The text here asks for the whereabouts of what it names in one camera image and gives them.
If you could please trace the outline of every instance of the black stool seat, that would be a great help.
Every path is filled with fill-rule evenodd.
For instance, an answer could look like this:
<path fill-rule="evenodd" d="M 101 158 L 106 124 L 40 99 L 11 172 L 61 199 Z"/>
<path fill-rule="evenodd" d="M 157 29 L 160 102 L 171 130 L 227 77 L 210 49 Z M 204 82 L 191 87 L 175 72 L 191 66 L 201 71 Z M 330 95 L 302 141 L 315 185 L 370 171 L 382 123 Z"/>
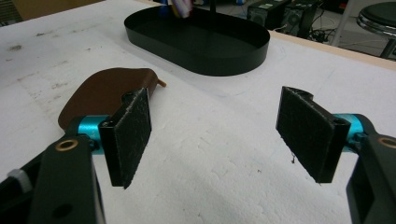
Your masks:
<path fill-rule="evenodd" d="M 379 3 L 365 7 L 361 15 L 370 21 L 396 27 L 396 2 Z"/>

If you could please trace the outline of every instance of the white table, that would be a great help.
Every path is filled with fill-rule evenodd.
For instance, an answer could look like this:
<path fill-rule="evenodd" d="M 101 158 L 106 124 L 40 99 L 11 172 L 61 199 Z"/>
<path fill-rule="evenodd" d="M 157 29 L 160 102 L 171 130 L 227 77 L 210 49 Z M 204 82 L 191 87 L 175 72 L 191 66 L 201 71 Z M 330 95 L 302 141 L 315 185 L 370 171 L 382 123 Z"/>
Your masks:
<path fill-rule="evenodd" d="M 281 87 L 396 136 L 396 63 L 272 34 L 257 69 L 205 77 L 128 41 L 124 19 L 146 7 L 109 0 L 0 28 L 1 178 L 63 135 L 58 116 L 87 77 L 148 67 L 168 86 L 150 100 L 153 130 L 131 186 L 111 187 L 104 156 L 93 157 L 107 223 L 350 222 L 357 156 L 344 153 L 323 185 L 291 163 L 276 130 Z"/>

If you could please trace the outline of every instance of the black plastic container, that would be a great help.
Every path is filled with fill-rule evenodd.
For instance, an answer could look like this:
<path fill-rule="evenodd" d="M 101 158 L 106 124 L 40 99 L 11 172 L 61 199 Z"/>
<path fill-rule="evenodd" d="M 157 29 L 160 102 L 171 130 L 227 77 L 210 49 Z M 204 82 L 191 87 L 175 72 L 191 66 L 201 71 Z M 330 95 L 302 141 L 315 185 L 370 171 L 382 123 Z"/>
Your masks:
<path fill-rule="evenodd" d="M 169 10 L 167 17 L 161 10 Z M 192 72 L 215 77 L 246 73 L 264 62 L 270 34 L 252 22 L 195 8 L 187 19 L 168 6 L 125 19 L 131 43 Z"/>

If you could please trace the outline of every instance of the stool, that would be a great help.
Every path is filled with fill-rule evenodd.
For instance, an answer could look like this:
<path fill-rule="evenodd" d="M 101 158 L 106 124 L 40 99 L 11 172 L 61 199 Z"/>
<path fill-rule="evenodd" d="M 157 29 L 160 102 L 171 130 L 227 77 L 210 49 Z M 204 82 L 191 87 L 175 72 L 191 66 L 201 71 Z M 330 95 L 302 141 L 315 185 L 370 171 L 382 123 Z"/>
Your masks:
<path fill-rule="evenodd" d="M 396 47 L 396 2 L 365 7 L 359 13 L 357 23 L 367 31 L 389 38 L 380 55 L 381 58 L 388 58 Z"/>

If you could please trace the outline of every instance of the electronic equipment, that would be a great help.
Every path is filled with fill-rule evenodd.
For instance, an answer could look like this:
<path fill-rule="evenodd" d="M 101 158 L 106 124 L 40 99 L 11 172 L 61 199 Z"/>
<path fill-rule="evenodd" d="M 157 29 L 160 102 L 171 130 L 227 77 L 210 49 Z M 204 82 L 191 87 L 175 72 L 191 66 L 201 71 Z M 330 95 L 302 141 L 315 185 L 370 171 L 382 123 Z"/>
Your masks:
<path fill-rule="evenodd" d="M 289 3 L 285 7 L 285 13 L 283 14 L 281 32 L 286 35 L 308 38 L 309 29 L 311 28 L 317 7 L 317 0 L 297 0 Z"/>
<path fill-rule="evenodd" d="M 274 30 L 281 27 L 285 6 L 291 0 L 263 0 L 247 7 L 247 19 Z"/>

